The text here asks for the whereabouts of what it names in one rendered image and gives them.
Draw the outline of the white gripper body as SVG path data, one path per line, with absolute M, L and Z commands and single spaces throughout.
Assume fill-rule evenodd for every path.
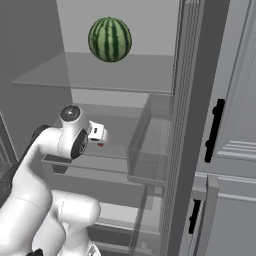
M 100 139 L 99 143 L 108 144 L 110 140 L 109 132 L 106 128 L 103 129 L 102 138 Z

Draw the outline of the glass fridge shelf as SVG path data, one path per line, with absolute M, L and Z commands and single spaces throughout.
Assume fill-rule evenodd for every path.
M 84 153 L 75 160 L 46 155 L 43 158 L 43 161 L 56 165 L 72 166 L 77 168 L 121 173 L 128 172 L 126 149 L 120 146 L 104 145 L 103 147 L 100 147 L 95 144 L 90 144 Z
M 173 57 L 127 55 L 102 62 L 90 53 L 66 52 L 22 74 L 15 85 L 170 94 Z

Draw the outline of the clear fridge drawer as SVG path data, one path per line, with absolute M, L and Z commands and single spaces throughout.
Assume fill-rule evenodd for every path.
M 164 189 L 145 185 L 129 244 L 129 256 L 160 256 Z
M 129 181 L 165 186 L 171 102 L 170 94 L 148 96 L 126 148 Z

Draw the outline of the grey fridge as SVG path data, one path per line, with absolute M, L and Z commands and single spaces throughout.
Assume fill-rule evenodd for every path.
M 181 0 L 160 256 L 178 256 L 230 0 Z

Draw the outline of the green striped watermelon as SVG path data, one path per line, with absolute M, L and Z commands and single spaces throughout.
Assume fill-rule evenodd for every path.
M 88 33 L 88 46 L 92 54 L 103 62 L 124 59 L 132 47 L 132 35 L 120 19 L 103 17 L 92 25 Z

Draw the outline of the grey cupboard door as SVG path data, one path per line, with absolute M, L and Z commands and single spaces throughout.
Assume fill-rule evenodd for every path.
M 189 234 L 193 199 L 201 205 Z M 197 173 L 179 256 L 256 256 L 256 179 Z
M 213 108 L 225 106 L 209 163 L 200 149 L 197 170 L 256 178 L 256 0 L 230 0 L 203 139 L 208 140 Z

